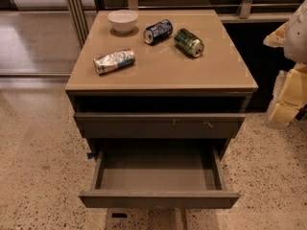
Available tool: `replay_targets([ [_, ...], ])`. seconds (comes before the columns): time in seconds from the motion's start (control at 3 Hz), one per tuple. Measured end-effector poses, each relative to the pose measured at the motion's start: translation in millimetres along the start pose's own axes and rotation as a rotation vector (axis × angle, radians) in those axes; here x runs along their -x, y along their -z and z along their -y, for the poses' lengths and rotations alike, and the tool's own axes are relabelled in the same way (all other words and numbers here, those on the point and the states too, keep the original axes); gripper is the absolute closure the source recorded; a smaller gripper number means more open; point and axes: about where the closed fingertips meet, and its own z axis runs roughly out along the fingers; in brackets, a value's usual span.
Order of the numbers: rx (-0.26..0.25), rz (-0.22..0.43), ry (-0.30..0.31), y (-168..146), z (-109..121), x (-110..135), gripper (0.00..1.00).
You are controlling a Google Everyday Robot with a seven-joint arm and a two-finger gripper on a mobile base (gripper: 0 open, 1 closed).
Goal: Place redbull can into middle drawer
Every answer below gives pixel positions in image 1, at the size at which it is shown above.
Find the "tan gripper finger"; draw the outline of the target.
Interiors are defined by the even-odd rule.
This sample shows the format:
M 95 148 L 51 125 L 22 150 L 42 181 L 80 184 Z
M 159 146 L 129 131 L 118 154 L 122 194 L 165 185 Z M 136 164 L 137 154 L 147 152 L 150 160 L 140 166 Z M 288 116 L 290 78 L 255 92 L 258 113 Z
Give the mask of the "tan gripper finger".
M 263 40 L 263 44 L 269 47 L 278 48 L 284 46 L 285 30 L 288 23 L 285 22 L 279 26 L 275 31 L 270 33 Z

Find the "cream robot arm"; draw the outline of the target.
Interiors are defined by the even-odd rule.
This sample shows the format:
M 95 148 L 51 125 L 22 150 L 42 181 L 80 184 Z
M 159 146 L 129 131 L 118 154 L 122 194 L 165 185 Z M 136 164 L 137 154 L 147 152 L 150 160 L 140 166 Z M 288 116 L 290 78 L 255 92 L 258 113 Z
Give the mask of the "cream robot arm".
M 307 0 L 288 22 L 267 35 L 263 43 L 273 48 L 282 47 L 285 58 L 295 63 L 290 71 L 279 71 L 267 109 L 267 126 L 282 128 L 307 104 Z

